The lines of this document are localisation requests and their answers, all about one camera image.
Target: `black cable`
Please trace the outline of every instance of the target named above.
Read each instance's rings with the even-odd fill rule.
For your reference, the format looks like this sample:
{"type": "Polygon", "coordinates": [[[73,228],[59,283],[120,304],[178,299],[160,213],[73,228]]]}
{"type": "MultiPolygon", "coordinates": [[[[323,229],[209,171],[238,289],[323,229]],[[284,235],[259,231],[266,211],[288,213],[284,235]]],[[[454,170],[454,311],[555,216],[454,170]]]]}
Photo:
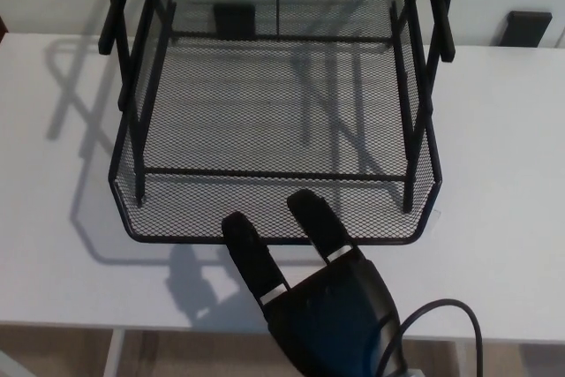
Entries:
{"type": "Polygon", "coordinates": [[[480,332],[480,326],[478,324],[477,316],[468,305],[456,299],[435,300],[433,302],[430,302],[429,304],[422,306],[410,317],[408,317],[406,321],[403,322],[403,324],[400,326],[395,336],[390,340],[387,348],[384,350],[382,358],[380,359],[379,367],[377,368],[376,377],[383,377],[385,369],[387,368],[388,361],[390,360],[390,357],[392,356],[392,353],[395,351],[395,349],[398,348],[402,343],[406,330],[408,330],[408,328],[410,328],[410,326],[414,324],[414,322],[416,322],[416,320],[418,320],[422,315],[442,306],[455,306],[457,308],[463,309],[465,313],[469,315],[469,318],[471,319],[471,323],[475,330],[475,344],[477,348],[477,377],[483,377],[483,336],[480,332]]]}

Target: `wire mesh basket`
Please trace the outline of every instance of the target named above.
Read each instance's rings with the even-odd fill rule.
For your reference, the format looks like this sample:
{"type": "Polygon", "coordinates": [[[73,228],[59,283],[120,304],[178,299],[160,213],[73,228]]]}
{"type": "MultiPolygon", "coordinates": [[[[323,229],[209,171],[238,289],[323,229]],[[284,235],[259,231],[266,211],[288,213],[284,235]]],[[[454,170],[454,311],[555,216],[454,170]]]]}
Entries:
{"type": "Polygon", "coordinates": [[[301,188],[360,244],[421,235],[450,0],[432,0],[427,63],[415,0],[146,0],[131,54],[125,1],[100,51],[117,42],[124,76],[109,182],[132,238],[222,243],[240,210],[270,244],[307,243],[286,208],[301,188]]]}

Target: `white tabletop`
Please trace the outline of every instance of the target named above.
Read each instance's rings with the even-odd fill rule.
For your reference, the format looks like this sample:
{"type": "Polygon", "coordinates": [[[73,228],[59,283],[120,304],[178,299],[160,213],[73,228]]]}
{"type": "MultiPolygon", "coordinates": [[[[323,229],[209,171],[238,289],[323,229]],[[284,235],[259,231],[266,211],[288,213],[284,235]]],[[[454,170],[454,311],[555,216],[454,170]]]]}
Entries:
{"type": "MultiPolygon", "coordinates": [[[[459,298],[486,338],[565,341],[565,50],[459,47],[433,94],[444,183],[414,245],[365,247],[401,317],[459,298]]],[[[107,181],[117,60],[95,38],[0,44],[0,322],[256,332],[266,326],[221,246],[141,245],[107,181]]],[[[311,247],[273,247],[292,283],[311,247]]],[[[471,337],[457,311],[410,336],[471,337]]]]}

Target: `metal wire frame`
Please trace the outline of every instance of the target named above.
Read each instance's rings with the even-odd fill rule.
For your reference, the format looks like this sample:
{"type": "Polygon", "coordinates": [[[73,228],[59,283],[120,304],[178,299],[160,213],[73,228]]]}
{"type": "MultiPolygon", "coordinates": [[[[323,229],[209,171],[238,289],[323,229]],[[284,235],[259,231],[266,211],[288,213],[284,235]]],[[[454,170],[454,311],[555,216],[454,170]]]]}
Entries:
{"type": "MultiPolygon", "coordinates": [[[[177,37],[199,37],[199,38],[215,38],[215,34],[196,33],[196,32],[175,32],[172,29],[172,21],[174,19],[175,4],[169,0],[166,9],[160,0],[146,0],[141,14],[138,32],[133,43],[132,54],[129,55],[127,46],[127,37],[125,33],[123,8],[125,0],[112,0],[109,16],[102,31],[101,42],[99,44],[101,53],[106,53],[111,49],[113,41],[116,40],[117,52],[119,56],[120,70],[123,77],[123,87],[120,93],[118,105],[124,111],[124,119],[120,126],[117,144],[120,138],[125,136],[125,132],[129,127],[132,138],[132,151],[134,159],[134,171],[136,174],[136,200],[141,206],[145,195],[145,175],[147,173],[154,174],[183,174],[183,175],[206,175],[206,176],[223,176],[223,177],[277,177],[277,178],[310,178],[310,179],[348,179],[363,181],[402,181],[404,182],[403,194],[403,211],[409,213],[412,209],[414,183],[416,178],[416,170],[418,166],[418,158],[425,132],[428,134],[428,143],[430,143],[431,160],[433,163],[434,185],[428,193],[427,201],[422,211],[421,218],[415,233],[406,239],[379,239],[376,242],[372,239],[359,239],[361,244],[382,244],[387,242],[390,244],[406,244],[415,241],[421,235],[426,226],[427,219],[431,213],[433,203],[441,186],[441,169],[437,156],[437,148],[435,146],[435,138],[433,136],[433,127],[431,114],[433,111],[431,102],[431,92],[439,60],[444,61],[452,59],[451,50],[452,38],[448,27],[447,13],[451,0],[432,0],[433,14],[435,25],[433,29],[432,42],[428,53],[427,61],[424,59],[423,43],[421,33],[419,31],[418,13],[416,10],[416,0],[405,0],[403,10],[398,16],[396,4],[390,9],[391,31],[390,38],[376,37],[334,37],[334,36],[293,36],[280,34],[280,12],[279,0],[276,0],[276,34],[259,34],[257,40],[280,40],[280,41],[342,41],[342,42],[385,42],[393,46],[395,52],[396,77],[399,93],[399,102],[401,105],[401,119],[403,123],[403,139],[404,148],[407,159],[407,168],[404,175],[357,175],[357,174],[325,174],[325,173],[292,173],[292,172],[265,172],[265,171],[229,171],[229,170],[179,170],[167,168],[150,168],[145,167],[143,162],[143,151],[145,148],[149,123],[154,107],[154,100],[159,86],[161,71],[164,58],[166,55],[169,39],[177,37]],[[139,77],[139,69],[141,66],[142,53],[147,40],[147,33],[153,18],[154,12],[157,13],[162,22],[162,31],[159,36],[155,59],[150,73],[149,84],[147,88],[147,96],[142,105],[141,112],[138,115],[137,105],[133,99],[132,93],[137,84],[139,77]],[[417,84],[420,101],[416,121],[412,126],[412,116],[410,111],[410,102],[408,99],[406,72],[404,70],[402,45],[400,42],[400,34],[404,26],[409,25],[411,44],[414,48],[414,62],[417,68],[417,84]]],[[[110,166],[109,180],[112,186],[112,192],[118,203],[121,203],[120,194],[117,192],[113,181],[116,178],[117,166],[119,163],[120,151],[115,149],[110,166]]],[[[126,228],[129,227],[129,219],[125,211],[120,209],[120,214],[126,228]]],[[[128,231],[133,238],[133,231],[128,231]]],[[[186,243],[186,238],[164,238],[161,240],[152,240],[160,243],[186,243]]],[[[192,240],[191,243],[221,243],[216,238],[201,238],[192,240]]],[[[301,244],[303,240],[286,241],[291,244],[301,244]]]]}

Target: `floor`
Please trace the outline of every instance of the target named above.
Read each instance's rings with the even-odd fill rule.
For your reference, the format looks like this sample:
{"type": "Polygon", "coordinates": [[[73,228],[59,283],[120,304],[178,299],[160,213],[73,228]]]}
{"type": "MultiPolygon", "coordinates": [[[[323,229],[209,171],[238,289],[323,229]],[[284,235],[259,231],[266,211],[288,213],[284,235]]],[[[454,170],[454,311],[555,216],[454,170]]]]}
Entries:
{"type": "MultiPolygon", "coordinates": [[[[110,338],[109,330],[3,327],[0,351],[37,377],[102,377],[110,338]]],[[[459,354],[448,342],[407,341],[404,346],[409,364],[427,377],[475,375],[472,343],[459,354]]],[[[485,354],[486,377],[565,375],[565,346],[489,343],[485,354]]],[[[269,336],[134,330],[126,332],[118,375],[299,376],[269,336]]]]}

